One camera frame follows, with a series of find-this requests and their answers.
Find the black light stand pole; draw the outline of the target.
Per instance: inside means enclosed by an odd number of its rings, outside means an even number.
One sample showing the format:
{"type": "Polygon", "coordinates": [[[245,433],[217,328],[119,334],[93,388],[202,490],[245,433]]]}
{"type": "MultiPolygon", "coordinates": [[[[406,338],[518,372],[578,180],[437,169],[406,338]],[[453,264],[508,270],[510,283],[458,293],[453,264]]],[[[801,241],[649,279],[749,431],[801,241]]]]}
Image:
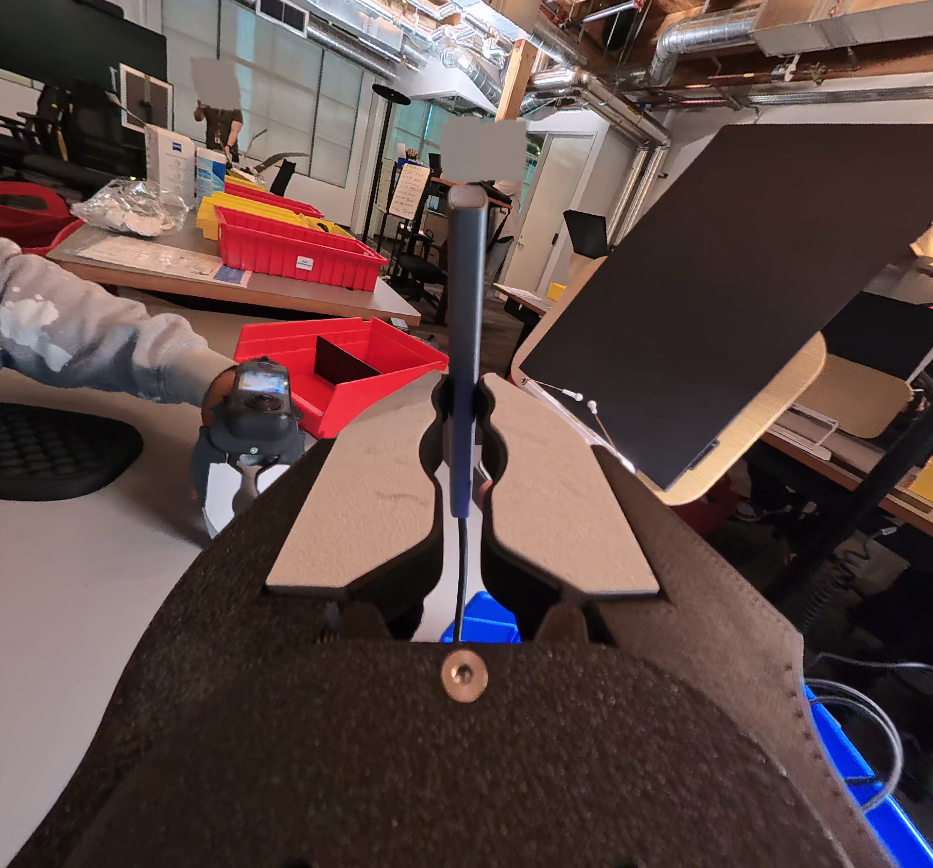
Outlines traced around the black light stand pole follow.
{"type": "Polygon", "coordinates": [[[896,442],[866,475],[862,482],[847,495],[841,505],[830,511],[804,542],[790,561],[764,591],[764,597],[777,609],[784,610],[787,601],[815,571],[832,555],[835,548],[847,539],[858,523],[879,507],[898,481],[910,468],[925,462],[932,453],[932,409],[916,421],[915,425],[896,442]]]}

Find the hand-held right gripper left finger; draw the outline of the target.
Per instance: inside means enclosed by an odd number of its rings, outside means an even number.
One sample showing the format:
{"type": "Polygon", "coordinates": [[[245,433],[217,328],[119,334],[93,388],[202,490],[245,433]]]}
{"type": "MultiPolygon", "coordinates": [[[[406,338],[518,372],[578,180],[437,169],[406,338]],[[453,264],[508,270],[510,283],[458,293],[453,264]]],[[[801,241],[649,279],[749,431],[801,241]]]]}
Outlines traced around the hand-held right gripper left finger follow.
{"type": "Polygon", "coordinates": [[[387,622],[422,606],[444,560],[444,379],[416,378],[339,432],[266,578],[271,593],[363,602],[387,622]]]}

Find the yellow storage bin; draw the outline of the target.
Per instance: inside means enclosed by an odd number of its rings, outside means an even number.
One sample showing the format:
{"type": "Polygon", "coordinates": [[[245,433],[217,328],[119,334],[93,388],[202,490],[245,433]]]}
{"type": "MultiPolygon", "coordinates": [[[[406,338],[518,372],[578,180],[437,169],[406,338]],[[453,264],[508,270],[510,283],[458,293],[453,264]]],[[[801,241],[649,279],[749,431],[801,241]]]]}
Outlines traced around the yellow storage bin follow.
{"type": "Polygon", "coordinates": [[[195,224],[205,238],[213,241],[218,240],[219,236],[219,221],[216,216],[218,207],[293,225],[302,225],[345,238],[353,237],[352,233],[327,220],[320,210],[311,205],[289,198],[280,198],[258,188],[234,185],[229,186],[225,191],[217,191],[201,201],[195,224]]]}

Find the small framed marker sign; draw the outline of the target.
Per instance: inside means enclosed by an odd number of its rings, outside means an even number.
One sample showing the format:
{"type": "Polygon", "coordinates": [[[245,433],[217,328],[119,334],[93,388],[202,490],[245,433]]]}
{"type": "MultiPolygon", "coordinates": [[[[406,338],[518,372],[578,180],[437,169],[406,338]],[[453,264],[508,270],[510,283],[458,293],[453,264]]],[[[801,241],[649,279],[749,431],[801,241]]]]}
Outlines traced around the small framed marker sign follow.
{"type": "Polygon", "coordinates": [[[174,87],[124,63],[120,64],[120,108],[123,128],[145,132],[146,126],[174,129],[174,87]]]}

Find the blue white box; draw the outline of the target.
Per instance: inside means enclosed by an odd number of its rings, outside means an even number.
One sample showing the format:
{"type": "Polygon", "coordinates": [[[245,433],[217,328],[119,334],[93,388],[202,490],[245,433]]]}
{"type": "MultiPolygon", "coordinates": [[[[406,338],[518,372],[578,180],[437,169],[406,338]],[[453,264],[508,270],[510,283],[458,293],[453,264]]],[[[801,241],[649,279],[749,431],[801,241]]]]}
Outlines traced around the blue white box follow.
{"type": "Polygon", "coordinates": [[[227,177],[227,154],[223,150],[195,148],[195,197],[209,198],[223,192],[227,177]]]}

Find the black bin divider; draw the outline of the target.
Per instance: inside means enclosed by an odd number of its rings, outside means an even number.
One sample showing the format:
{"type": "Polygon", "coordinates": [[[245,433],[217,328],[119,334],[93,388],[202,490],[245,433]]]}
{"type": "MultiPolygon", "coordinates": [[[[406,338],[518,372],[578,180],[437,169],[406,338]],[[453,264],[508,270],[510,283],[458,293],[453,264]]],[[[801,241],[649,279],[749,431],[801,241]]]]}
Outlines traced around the black bin divider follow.
{"type": "Polygon", "coordinates": [[[312,372],[333,386],[371,379],[382,375],[379,368],[363,358],[363,349],[357,340],[344,336],[318,335],[315,341],[312,372]]]}

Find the silver ventilation duct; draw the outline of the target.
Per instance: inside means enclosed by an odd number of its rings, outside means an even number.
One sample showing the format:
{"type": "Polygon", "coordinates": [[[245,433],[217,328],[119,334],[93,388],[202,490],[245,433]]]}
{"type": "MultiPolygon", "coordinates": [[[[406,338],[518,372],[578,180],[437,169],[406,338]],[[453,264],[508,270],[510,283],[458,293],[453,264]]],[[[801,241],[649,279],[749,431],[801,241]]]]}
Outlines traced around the silver ventilation duct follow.
{"type": "Polygon", "coordinates": [[[689,55],[710,54],[725,49],[754,46],[752,28],[760,5],[704,14],[670,26],[658,39],[646,70],[646,87],[666,86],[678,61],[689,55]]]}

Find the clear plastic bag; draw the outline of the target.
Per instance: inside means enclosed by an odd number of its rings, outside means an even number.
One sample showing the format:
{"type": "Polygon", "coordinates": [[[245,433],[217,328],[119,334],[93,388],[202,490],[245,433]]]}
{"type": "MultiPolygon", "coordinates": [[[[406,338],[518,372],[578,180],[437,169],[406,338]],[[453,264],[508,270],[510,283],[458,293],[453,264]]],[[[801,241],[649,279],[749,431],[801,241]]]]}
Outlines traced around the clear plastic bag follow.
{"type": "Polygon", "coordinates": [[[76,202],[76,219],[110,233],[156,238],[179,231],[191,204],[145,180],[114,179],[89,198],[76,202]]]}

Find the person's left forearm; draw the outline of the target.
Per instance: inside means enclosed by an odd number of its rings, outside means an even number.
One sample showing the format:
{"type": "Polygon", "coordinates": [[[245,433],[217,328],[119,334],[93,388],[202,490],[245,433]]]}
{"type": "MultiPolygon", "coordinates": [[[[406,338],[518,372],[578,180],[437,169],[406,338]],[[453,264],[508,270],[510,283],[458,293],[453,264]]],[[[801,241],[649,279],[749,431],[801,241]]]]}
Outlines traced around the person's left forearm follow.
{"type": "Polygon", "coordinates": [[[234,388],[235,362],[179,315],[142,304],[1,240],[1,366],[62,389],[126,393],[200,408],[234,388]]]}

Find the blue storage bin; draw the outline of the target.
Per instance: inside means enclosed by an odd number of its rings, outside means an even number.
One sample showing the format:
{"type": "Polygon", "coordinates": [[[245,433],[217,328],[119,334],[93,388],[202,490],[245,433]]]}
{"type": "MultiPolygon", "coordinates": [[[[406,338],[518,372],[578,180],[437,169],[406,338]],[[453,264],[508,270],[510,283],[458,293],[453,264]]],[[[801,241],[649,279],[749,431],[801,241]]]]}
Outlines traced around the blue storage bin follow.
{"type": "MultiPolygon", "coordinates": [[[[520,643],[519,631],[512,613],[497,603],[488,593],[474,594],[466,604],[463,636],[467,642],[520,643]]],[[[811,702],[811,713],[817,733],[832,766],[846,783],[857,804],[866,804],[882,788],[877,777],[844,732],[828,704],[805,689],[811,702]]],[[[875,830],[888,854],[900,867],[930,867],[931,844],[917,830],[892,794],[866,811],[869,825],[875,830]]]]}

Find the grey usb hub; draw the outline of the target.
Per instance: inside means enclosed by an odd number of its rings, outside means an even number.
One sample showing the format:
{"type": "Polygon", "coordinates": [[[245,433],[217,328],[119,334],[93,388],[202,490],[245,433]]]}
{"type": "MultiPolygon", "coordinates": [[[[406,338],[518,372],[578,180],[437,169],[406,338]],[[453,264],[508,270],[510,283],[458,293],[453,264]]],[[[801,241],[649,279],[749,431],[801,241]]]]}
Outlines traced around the grey usb hub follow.
{"type": "Polygon", "coordinates": [[[449,369],[445,401],[449,507],[466,520],[472,503],[475,403],[480,369],[488,198],[482,186],[452,186],[448,197],[449,369]]]}

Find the white cardboard box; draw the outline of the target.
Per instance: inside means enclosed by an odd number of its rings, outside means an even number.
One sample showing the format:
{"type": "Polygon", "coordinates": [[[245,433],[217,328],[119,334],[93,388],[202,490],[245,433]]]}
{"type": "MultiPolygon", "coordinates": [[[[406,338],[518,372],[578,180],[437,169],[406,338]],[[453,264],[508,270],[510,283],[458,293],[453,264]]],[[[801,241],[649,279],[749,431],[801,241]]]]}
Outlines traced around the white cardboard box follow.
{"type": "Polygon", "coordinates": [[[145,125],[146,178],[163,199],[176,198],[190,209],[195,200],[196,147],[189,137],[145,125]]]}

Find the long red storage bin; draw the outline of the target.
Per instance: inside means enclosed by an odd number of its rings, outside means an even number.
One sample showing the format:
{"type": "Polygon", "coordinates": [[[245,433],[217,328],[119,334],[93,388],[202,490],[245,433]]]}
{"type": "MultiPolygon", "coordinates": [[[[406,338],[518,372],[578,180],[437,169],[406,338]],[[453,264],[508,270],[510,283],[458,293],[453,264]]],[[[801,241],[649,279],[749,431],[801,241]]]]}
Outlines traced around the long red storage bin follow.
{"type": "Polygon", "coordinates": [[[217,249],[228,268],[374,291],[387,260],[354,238],[219,207],[217,249]]]}

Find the black wall monitor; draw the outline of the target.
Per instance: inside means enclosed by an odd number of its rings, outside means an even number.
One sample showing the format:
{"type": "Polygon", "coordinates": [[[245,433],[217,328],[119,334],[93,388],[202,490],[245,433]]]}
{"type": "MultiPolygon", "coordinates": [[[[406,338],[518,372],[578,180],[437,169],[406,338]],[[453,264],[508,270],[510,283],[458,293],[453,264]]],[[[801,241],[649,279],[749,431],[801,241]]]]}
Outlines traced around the black wall monitor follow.
{"type": "Polygon", "coordinates": [[[101,0],[1,0],[1,69],[68,89],[111,89],[121,65],[168,80],[165,38],[101,0]]]}

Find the wooden work table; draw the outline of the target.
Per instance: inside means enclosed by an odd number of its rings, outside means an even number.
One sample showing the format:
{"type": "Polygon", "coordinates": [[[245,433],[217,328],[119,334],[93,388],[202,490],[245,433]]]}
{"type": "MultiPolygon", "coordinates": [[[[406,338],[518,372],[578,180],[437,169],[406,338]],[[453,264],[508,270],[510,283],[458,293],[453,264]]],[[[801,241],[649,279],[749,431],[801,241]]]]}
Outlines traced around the wooden work table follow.
{"type": "Polygon", "coordinates": [[[382,280],[377,280],[373,291],[363,291],[262,273],[253,273],[245,286],[180,279],[174,275],[115,266],[82,255],[82,251],[103,238],[104,233],[99,229],[81,226],[49,251],[47,257],[77,277],[107,287],[127,287],[185,299],[324,317],[378,318],[387,322],[397,318],[412,326],[422,319],[416,307],[382,280]]]}

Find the white paper sheet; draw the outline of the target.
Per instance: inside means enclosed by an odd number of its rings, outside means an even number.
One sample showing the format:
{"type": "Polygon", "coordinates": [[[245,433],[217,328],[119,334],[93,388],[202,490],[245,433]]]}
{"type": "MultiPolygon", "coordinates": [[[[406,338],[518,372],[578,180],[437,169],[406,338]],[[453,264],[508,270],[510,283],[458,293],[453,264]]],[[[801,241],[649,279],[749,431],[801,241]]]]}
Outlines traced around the white paper sheet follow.
{"type": "Polygon", "coordinates": [[[126,236],[104,238],[76,256],[152,275],[239,288],[245,288],[252,277],[251,271],[228,267],[218,256],[126,236]]]}

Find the red basket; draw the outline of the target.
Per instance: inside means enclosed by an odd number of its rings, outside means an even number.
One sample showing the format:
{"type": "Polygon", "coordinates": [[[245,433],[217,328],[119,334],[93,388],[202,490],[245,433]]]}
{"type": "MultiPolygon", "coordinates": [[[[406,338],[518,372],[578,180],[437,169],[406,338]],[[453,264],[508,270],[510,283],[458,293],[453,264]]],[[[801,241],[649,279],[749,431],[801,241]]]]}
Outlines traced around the red basket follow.
{"type": "Polygon", "coordinates": [[[52,189],[34,183],[1,183],[1,236],[25,253],[45,255],[82,221],[52,189]]]}

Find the black floor lamp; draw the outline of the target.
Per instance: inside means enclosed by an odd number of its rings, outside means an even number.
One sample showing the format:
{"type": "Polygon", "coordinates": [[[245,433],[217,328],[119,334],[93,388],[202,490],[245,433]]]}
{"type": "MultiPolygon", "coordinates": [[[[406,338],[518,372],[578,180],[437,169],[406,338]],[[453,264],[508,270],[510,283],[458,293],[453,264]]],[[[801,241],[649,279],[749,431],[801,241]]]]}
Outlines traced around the black floor lamp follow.
{"type": "Polygon", "coordinates": [[[378,96],[381,100],[384,101],[385,107],[384,107],[384,112],[383,112],[382,122],[381,122],[381,127],[380,127],[380,137],[379,137],[379,143],[378,143],[377,152],[376,152],[374,172],[373,172],[372,181],[370,184],[370,189],[369,189],[368,198],[367,198],[367,211],[366,211],[365,220],[364,220],[364,223],[361,229],[362,241],[367,240],[368,229],[369,229],[370,222],[372,219],[372,213],[375,208],[376,198],[377,198],[377,194],[378,194],[378,190],[380,186],[382,154],[383,154],[383,151],[386,145],[388,131],[389,131],[391,120],[392,120],[393,108],[397,104],[402,107],[407,107],[412,103],[411,99],[407,97],[405,94],[387,85],[375,84],[372,87],[372,91],[374,95],[378,96]]]}

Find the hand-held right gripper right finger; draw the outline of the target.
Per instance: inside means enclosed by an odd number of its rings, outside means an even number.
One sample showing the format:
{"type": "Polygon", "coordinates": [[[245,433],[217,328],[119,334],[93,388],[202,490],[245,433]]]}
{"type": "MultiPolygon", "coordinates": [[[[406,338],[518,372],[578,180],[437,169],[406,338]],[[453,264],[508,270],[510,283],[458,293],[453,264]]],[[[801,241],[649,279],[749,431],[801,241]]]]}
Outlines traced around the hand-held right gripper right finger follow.
{"type": "Polygon", "coordinates": [[[659,582],[595,448],[551,406],[503,377],[477,387],[487,475],[482,577],[517,622],[552,606],[653,597],[659,582]]]}

